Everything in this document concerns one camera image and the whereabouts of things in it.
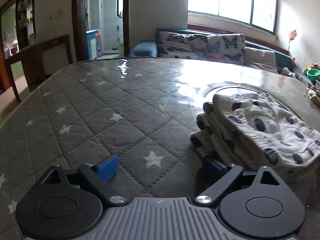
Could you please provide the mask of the white polka dot garment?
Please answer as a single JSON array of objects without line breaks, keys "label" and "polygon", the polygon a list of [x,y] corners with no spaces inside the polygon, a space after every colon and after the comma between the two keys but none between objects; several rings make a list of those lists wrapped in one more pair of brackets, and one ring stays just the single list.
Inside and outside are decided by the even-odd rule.
[{"label": "white polka dot garment", "polygon": [[272,167],[295,180],[319,167],[319,131],[286,110],[270,94],[216,94],[196,118],[190,139],[200,156],[256,171]]}]

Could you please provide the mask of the grey quilted star table cover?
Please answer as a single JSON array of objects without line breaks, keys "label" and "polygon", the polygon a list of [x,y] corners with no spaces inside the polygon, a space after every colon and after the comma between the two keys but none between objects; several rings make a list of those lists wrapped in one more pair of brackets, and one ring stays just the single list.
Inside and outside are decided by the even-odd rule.
[{"label": "grey quilted star table cover", "polygon": [[206,184],[189,136],[203,104],[233,87],[270,93],[319,129],[319,108],[287,76],[164,58],[63,67],[1,126],[1,239],[21,238],[16,205],[51,165],[73,169],[117,155],[111,184],[125,196],[194,198]]}]

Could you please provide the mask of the grey plush toy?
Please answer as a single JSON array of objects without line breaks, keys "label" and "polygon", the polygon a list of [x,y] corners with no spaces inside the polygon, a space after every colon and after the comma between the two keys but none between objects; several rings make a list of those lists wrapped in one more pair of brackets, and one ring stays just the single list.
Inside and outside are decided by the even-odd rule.
[{"label": "grey plush toy", "polygon": [[291,72],[287,67],[282,68],[281,74],[297,79],[296,74],[294,72]]}]

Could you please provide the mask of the folded yellow patterned blanket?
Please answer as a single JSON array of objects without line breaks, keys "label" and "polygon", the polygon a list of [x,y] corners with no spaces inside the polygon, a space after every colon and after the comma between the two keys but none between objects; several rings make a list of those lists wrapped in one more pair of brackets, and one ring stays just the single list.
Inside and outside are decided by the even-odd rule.
[{"label": "folded yellow patterned blanket", "polygon": [[306,91],[304,93],[304,96],[308,98],[310,101],[312,101],[315,105],[320,107],[320,91],[319,88],[317,88],[314,85],[307,84]]}]

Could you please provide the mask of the plain white cushion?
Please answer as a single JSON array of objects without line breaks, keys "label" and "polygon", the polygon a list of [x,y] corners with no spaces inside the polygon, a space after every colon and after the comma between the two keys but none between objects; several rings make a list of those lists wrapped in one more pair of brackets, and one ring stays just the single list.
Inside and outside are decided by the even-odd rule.
[{"label": "plain white cushion", "polygon": [[245,47],[244,64],[251,68],[277,73],[276,55],[274,51]]}]

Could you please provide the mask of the butterfly print pillow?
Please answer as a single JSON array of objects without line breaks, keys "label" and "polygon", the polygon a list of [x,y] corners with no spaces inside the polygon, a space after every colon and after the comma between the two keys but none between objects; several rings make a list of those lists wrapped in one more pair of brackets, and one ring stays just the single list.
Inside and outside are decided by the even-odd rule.
[{"label": "butterfly print pillow", "polygon": [[157,52],[159,57],[243,65],[245,35],[179,34],[160,31],[157,34]]}]

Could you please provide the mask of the green plastic bowl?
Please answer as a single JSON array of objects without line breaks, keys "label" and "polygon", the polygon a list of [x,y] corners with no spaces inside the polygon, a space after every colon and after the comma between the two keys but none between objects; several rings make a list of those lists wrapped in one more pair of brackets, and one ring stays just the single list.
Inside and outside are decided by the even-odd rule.
[{"label": "green plastic bowl", "polygon": [[307,70],[306,75],[311,81],[319,80],[320,70],[319,69],[309,69],[309,70]]}]

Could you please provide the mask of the blue sofa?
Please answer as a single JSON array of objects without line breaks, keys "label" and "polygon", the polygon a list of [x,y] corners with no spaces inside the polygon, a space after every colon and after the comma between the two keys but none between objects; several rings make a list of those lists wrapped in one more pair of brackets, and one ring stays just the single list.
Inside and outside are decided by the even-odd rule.
[{"label": "blue sofa", "polygon": [[244,34],[216,34],[183,29],[157,29],[154,41],[136,45],[131,57],[165,57],[231,63],[266,70],[313,84],[295,59],[277,50],[248,41]]}]

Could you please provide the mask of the brown teddy bear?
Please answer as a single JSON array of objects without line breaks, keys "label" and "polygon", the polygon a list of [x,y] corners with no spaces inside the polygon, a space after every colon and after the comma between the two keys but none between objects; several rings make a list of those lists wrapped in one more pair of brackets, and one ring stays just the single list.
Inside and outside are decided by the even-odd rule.
[{"label": "brown teddy bear", "polygon": [[310,66],[306,67],[306,68],[303,70],[303,74],[306,75],[307,71],[310,70],[310,69],[320,70],[320,66],[319,66],[319,64],[317,64],[317,63],[312,63],[312,64],[310,64]]}]

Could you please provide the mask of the blue white cabinet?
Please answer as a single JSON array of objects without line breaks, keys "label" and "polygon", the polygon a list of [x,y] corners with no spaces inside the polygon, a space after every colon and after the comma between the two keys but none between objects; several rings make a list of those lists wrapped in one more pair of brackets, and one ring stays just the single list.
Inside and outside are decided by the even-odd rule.
[{"label": "blue white cabinet", "polygon": [[98,37],[99,36],[100,36],[99,29],[86,31],[89,60],[94,60],[98,57]]}]

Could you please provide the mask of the colourful pinwheel toy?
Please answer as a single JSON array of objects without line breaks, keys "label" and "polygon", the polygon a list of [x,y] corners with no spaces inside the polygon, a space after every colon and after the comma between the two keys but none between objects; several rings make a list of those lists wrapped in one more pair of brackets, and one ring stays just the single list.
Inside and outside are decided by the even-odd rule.
[{"label": "colourful pinwheel toy", "polygon": [[297,37],[296,29],[289,33],[289,44],[288,44],[288,51],[290,51],[291,42]]}]

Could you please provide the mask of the dark wooden wall shelf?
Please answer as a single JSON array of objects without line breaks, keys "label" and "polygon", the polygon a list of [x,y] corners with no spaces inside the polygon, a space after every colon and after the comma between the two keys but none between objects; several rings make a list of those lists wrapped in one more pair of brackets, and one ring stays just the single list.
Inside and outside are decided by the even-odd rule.
[{"label": "dark wooden wall shelf", "polygon": [[19,51],[5,57],[1,49],[1,85],[12,88],[17,99],[17,80],[12,66],[20,62],[30,91],[48,76],[73,63],[71,0],[1,0],[1,15],[15,6]]}]

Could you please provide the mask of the window with green frame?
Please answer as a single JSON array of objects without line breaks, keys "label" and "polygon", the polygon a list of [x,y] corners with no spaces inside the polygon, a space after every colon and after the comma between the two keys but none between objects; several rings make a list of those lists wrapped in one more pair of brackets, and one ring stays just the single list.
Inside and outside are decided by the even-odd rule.
[{"label": "window with green frame", "polygon": [[278,0],[188,0],[188,11],[276,32]]}]

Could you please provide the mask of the dark wooden door frame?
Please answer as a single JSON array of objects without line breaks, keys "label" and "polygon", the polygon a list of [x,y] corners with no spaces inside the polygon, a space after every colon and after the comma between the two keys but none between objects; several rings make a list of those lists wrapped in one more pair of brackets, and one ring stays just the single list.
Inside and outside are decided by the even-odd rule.
[{"label": "dark wooden door frame", "polygon": [[116,49],[128,56],[129,0],[71,0],[74,48],[77,61],[92,60],[98,55],[90,47],[90,30],[101,31],[98,45],[103,53]]}]

